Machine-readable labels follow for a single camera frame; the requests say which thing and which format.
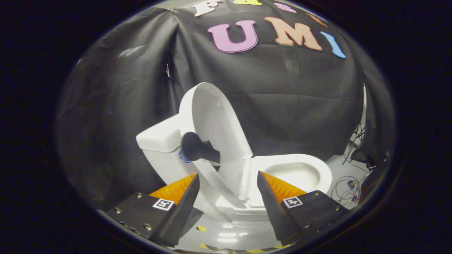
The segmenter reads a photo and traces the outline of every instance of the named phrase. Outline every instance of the toilet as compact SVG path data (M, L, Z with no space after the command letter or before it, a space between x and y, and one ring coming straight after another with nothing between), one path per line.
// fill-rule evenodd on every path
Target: toilet
M181 148L182 137L189 132L209 141L220 152L220 163L190 161ZM257 188L259 171L306 192L327 193L332 181L328 165L310 155L253 157L230 102L206 82L184 95L178 114L138 134L137 143L166 184L199 173L200 190L193 207L220 221L268 220Z

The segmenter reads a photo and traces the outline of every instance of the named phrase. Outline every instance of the yellow letter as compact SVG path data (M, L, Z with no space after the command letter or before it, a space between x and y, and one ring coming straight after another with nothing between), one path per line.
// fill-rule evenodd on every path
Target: yellow letter
M262 5L257 0L235 0L233 3L238 5Z

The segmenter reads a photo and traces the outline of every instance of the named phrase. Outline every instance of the black fabric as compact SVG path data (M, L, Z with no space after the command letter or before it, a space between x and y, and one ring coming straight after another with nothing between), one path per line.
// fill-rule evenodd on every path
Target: black fabric
M55 131L69 181L89 205L109 210L134 192L164 186L136 135L177 114L184 93L201 82L230 100L254 155L327 160L343 153L363 108L358 46L332 23L324 27L302 10L261 2L225 1L200 17L191 5L149 8L83 55L62 91ZM323 50L279 45L267 16L308 25ZM257 45L238 53L216 49L207 29L229 24L231 40L240 42L235 23L244 19L256 20ZM335 38L346 59L332 53L320 31Z

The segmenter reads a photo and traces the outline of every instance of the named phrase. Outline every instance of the toilet lid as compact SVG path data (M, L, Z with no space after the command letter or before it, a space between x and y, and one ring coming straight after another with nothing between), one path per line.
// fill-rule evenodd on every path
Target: toilet lid
M220 152L221 166L217 175L238 196L245 159L251 158L253 153L226 96L210 83L196 85L182 98L179 121L182 136L194 132ZM213 165L204 159L193 163L200 173L216 174Z

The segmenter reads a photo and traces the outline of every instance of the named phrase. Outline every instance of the toilet tank lid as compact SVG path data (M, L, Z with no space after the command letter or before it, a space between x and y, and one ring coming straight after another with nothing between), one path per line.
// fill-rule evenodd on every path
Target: toilet tank lid
M180 147L179 117L174 115L137 135L142 150L172 153Z

